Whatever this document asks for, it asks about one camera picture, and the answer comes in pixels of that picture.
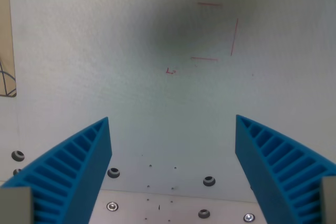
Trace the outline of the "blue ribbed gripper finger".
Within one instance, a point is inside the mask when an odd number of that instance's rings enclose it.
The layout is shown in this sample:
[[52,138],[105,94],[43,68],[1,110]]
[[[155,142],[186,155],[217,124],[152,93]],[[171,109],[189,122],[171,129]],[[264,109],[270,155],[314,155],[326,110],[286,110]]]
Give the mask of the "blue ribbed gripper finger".
[[89,223],[112,157],[103,118],[41,155],[3,188],[29,187],[34,223]]
[[235,153],[266,223],[322,222],[320,184],[335,175],[335,163],[241,115]]

